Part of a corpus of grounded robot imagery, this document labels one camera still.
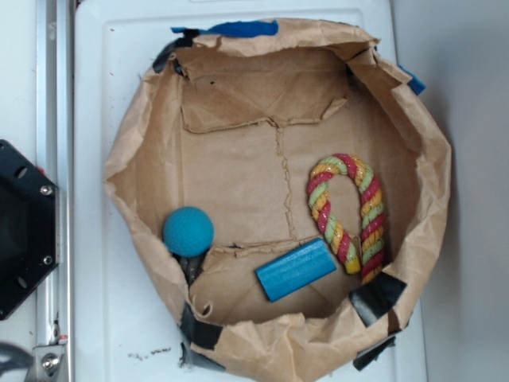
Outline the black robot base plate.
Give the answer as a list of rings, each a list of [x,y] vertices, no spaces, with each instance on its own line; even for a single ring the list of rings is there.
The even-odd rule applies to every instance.
[[[55,269],[57,187],[1,141],[1,319]]]

